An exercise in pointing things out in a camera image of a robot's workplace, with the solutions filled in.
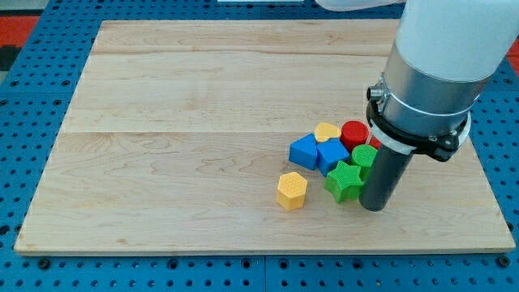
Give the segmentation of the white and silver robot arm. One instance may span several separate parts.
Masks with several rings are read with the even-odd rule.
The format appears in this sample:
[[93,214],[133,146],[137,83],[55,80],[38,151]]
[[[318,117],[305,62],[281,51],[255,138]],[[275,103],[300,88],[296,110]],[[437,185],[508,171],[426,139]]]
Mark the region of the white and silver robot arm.
[[449,160],[517,35],[518,0],[405,1],[385,68],[367,89],[377,157]]

